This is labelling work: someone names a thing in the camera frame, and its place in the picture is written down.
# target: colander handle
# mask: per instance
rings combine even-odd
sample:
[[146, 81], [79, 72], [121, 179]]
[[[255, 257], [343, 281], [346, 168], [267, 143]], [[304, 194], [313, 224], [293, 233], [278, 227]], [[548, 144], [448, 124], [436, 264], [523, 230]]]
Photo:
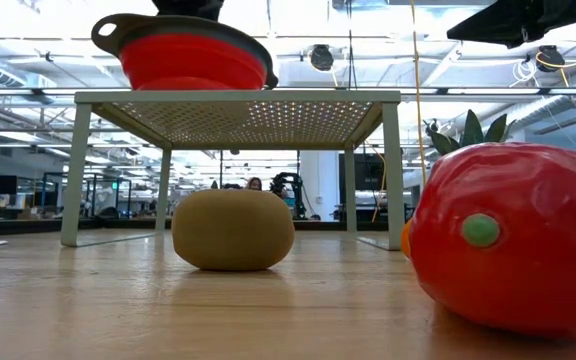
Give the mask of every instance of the colander handle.
[[[97, 21], [92, 27], [90, 38], [101, 50], [119, 57], [121, 40], [132, 28], [147, 20], [147, 16], [136, 14], [114, 14]], [[108, 35], [101, 35], [101, 29], [106, 25], [115, 25], [115, 29]]]

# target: desk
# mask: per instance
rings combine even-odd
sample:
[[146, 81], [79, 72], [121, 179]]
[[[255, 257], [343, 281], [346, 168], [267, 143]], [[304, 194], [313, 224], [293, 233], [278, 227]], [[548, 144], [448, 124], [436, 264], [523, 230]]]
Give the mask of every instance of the desk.
[[[396, 91], [131, 91], [79, 92], [68, 184], [83, 179], [91, 115], [97, 114], [163, 150], [155, 231], [165, 229], [166, 197], [173, 150], [338, 150], [345, 163], [349, 211], [347, 231], [357, 231], [354, 211], [354, 150], [383, 123], [388, 199], [403, 204], [403, 177]], [[61, 242], [76, 247], [81, 189], [67, 187]], [[387, 241], [368, 243], [399, 249], [403, 206], [388, 213]]]

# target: ceiling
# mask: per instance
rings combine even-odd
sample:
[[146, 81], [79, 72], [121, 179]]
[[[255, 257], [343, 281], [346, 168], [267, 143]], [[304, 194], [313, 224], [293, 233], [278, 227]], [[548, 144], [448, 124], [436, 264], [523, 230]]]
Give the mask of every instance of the ceiling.
[[[401, 5], [387, 5], [384, 0], [357, 0], [352, 21], [349, 21], [346, 12], [333, 9], [329, 0], [227, 0], [220, 22], [254, 36], [271, 52], [281, 87], [349, 86], [349, 28], [353, 33], [352, 50], [357, 77], [353, 86], [415, 86], [413, 28], [418, 34], [419, 78], [424, 87], [563, 86], [559, 72], [536, 71], [534, 60], [529, 64], [522, 63], [527, 55], [534, 58], [541, 45], [556, 45], [567, 64], [574, 65], [566, 69], [566, 74], [571, 86], [576, 86], [576, 25], [552, 31], [541, 41], [512, 50], [446, 38], [447, 29], [493, 2], [447, 0], [442, 1], [441, 6], [423, 6], [428, 2], [420, 1], [418, 3], [422, 6], [417, 8], [417, 24], [413, 26], [407, 1], [391, 1]], [[26, 87], [127, 87], [129, 83], [119, 61], [96, 48], [90, 41], [90, 29], [106, 15], [152, 15], [155, 12], [149, 0], [0, 0], [0, 71], [19, 79]], [[335, 58], [332, 71], [320, 72], [310, 64], [308, 53], [316, 44], [330, 46]], [[0, 144], [27, 141], [68, 144], [71, 133], [48, 131], [72, 128], [75, 113], [72, 97], [59, 99], [59, 104], [59, 107], [46, 106], [30, 103], [22, 97], [0, 97], [0, 112], [3, 113], [0, 115], [0, 128], [46, 130], [32, 135], [0, 134]], [[421, 116], [458, 128], [468, 109], [483, 114], [482, 120], [486, 120], [504, 109], [511, 113], [519, 110], [517, 106], [503, 99], [424, 102]], [[574, 103], [559, 107], [553, 105], [551, 112], [552, 116], [529, 119], [526, 129], [535, 132], [551, 126], [553, 121], [576, 117]], [[416, 104], [403, 103], [399, 114], [402, 143], [416, 143]], [[89, 164], [100, 167], [158, 165], [160, 151], [141, 146], [143, 141], [127, 133], [102, 132], [115, 131], [115, 127], [103, 119], [95, 120], [93, 127], [99, 130], [93, 132], [90, 141], [99, 146], [91, 150], [89, 157], [98, 161], [89, 161]], [[569, 130], [572, 131], [574, 126], [571, 125]], [[383, 143], [380, 130], [373, 134], [369, 143]], [[54, 147], [47, 153], [67, 161], [67, 151], [64, 147]], [[209, 155], [202, 152], [176, 153], [173, 162], [175, 171], [178, 171], [174, 175], [196, 186], [209, 186], [214, 174], [218, 176], [219, 173], [219, 154], [213, 153], [214, 158]], [[415, 150], [406, 150], [407, 160], [414, 160], [417, 156]], [[245, 158], [241, 154], [237, 157], [226, 154], [228, 157], [241, 159], [232, 160], [232, 167], [224, 172], [228, 181], [232, 179], [241, 185], [251, 176], [270, 179], [283, 169], [295, 169], [297, 161], [296, 152], [255, 152]], [[252, 159], [259, 162], [259, 167], [244, 166]], [[150, 181], [156, 177], [151, 169], [141, 170], [141, 176], [132, 176], [135, 181]]]

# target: white column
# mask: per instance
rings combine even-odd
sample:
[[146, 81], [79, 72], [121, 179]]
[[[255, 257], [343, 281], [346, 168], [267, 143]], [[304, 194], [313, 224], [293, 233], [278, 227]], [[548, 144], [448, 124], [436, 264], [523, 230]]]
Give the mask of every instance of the white column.
[[302, 151], [299, 158], [306, 215], [311, 217], [314, 211], [321, 217], [321, 221], [333, 221], [335, 205], [339, 204], [339, 153]]
[[64, 216], [61, 223], [61, 244], [64, 246], [77, 246], [81, 184], [84, 178], [84, 167], [86, 166], [91, 114], [91, 105], [77, 105], [75, 128], [70, 149], [70, 162], [68, 163], [68, 186], [64, 192]]
[[155, 232], [162, 234], [166, 231], [166, 210], [168, 209], [168, 182], [170, 178], [170, 163], [172, 150], [163, 149], [161, 159], [161, 178], [159, 179], [159, 199], [157, 200], [157, 219], [155, 221]]
[[344, 152], [345, 183], [346, 183], [346, 230], [357, 232], [357, 198], [355, 197], [355, 151], [346, 149]]
[[397, 104], [384, 103], [382, 106], [388, 194], [388, 250], [400, 250], [401, 231], [404, 227], [404, 181]]

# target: yellow pouf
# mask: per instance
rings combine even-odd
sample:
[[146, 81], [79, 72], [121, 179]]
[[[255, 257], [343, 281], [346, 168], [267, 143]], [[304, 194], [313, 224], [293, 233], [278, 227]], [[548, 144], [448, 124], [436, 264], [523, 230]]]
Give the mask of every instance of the yellow pouf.
[[204, 190], [188, 196], [172, 220], [175, 252], [204, 270], [254, 271], [292, 248], [290, 209], [277, 195], [253, 190]]

